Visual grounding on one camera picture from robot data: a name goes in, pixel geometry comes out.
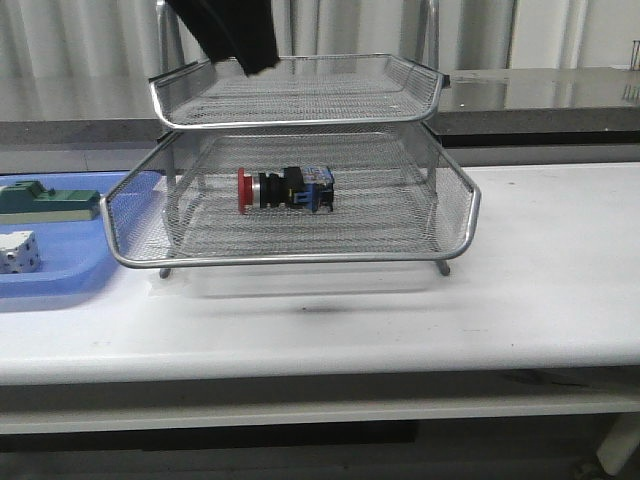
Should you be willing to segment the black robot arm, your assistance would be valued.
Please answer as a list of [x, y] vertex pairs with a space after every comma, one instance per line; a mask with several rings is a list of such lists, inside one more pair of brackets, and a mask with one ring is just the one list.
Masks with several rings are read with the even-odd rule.
[[169, 5], [211, 63], [234, 58], [252, 76], [280, 62], [270, 1], [176, 0]]

